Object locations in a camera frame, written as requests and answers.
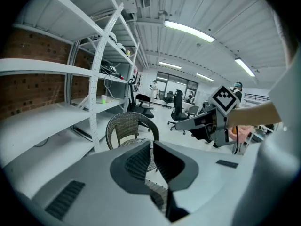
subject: fluorescent light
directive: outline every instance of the fluorescent light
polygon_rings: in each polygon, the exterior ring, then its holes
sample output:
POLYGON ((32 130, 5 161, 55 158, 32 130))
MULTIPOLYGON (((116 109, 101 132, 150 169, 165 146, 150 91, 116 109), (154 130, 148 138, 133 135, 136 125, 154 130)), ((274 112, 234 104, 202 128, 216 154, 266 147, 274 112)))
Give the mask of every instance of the fluorescent light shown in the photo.
POLYGON ((241 58, 235 59, 235 62, 238 63, 250 76, 255 77, 255 74, 249 69, 248 66, 241 60, 241 58))
POLYGON ((167 81, 168 79, 162 78, 162 77, 157 77, 157 79, 165 80, 167 81))
POLYGON ((200 30, 188 27, 186 25, 178 24, 178 23, 175 23, 175 22, 172 22, 172 21, 165 20, 164 21, 164 26, 168 27, 168 28, 174 28, 174 29, 177 29, 177 30, 181 30, 183 32, 190 33, 194 36, 197 36, 201 39, 204 39, 204 40, 208 41, 209 43, 211 43, 215 40, 215 38, 209 36, 208 34, 206 34, 204 32, 201 32, 200 30))
POLYGON ((182 67, 180 67, 180 66, 171 65, 171 64, 168 64, 168 63, 164 63, 164 62, 159 62, 159 64, 160 65, 166 65, 166 66, 174 67, 174 68, 177 68, 177 69, 182 69, 182 67))
POLYGON ((213 81, 213 79, 210 79, 210 78, 208 78, 207 76, 204 76, 204 75, 202 75, 202 74, 196 73, 196 75, 197 75, 197 76, 200 76, 200 77, 203 77, 203 78, 206 79, 206 80, 213 81))
POLYGON ((181 85, 186 85, 186 84, 183 84, 183 83, 180 83, 180 82, 176 82, 176 83, 181 84, 181 85))

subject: glass wall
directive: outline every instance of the glass wall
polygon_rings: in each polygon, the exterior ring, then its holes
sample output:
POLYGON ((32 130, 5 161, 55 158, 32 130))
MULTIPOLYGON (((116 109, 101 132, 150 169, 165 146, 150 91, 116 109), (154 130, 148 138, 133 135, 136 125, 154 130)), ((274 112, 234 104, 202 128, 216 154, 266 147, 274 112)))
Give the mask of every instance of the glass wall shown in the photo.
POLYGON ((198 83, 162 72, 158 72, 156 79, 159 99, 163 100, 169 92, 175 94, 177 90, 181 90, 185 102, 194 102, 198 83))

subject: white lab coat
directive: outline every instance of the white lab coat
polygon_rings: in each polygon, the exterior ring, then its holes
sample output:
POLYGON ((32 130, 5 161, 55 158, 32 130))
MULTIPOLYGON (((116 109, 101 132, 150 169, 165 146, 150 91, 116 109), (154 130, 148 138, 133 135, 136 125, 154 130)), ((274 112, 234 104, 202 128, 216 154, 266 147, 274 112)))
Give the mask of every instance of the white lab coat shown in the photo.
POLYGON ((150 94, 151 98, 156 98, 157 97, 157 90, 158 90, 158 87, 156 85, 153 85, 151 87, 151 94, 150 94))

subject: wicker chair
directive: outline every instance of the wicker chair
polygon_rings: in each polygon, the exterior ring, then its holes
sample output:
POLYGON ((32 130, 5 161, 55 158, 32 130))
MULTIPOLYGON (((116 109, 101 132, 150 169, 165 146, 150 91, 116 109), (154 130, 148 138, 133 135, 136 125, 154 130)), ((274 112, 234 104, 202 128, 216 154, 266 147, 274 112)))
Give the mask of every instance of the wicker chair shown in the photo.
MULTIPOLYGON (((159 130, 157 126, 145 115, 136 112, 122 112, 113 116, 107 125, 105 138, 109 149, 110 150, 113 149, 111 138, 114 129, 116 130, 118 147, 145 141, 146 139, 137 138, 137 136, 139 135, 138 126, 140 123, 147 125, 148 128, 152 131, 154 135, 154 141, 159 141, 159 130), (130 135, 135 135, 135 139, 130 139, 122 144, 120 143, 120 140, 122 138, 125 138, 130 135)), ((150 165, 147 171, 151 171, 156 168, 156 164, 154 163, 153 149, 150 150, 150 154, 151 154, 150 165)))

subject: pink cloth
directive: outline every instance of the pink cloth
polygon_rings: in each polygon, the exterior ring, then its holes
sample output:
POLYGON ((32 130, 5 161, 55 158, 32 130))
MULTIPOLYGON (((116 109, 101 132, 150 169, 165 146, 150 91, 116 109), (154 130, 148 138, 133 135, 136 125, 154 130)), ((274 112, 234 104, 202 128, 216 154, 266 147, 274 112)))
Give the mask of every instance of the pink cloth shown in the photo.
MULTIPOLYGON (((253 126, 238 126, 238 143, 243 143, 252 131, 253 126)), ((236 134, 232 132, 232 128, 228 129, 229 137, 236 140, 236 134)))

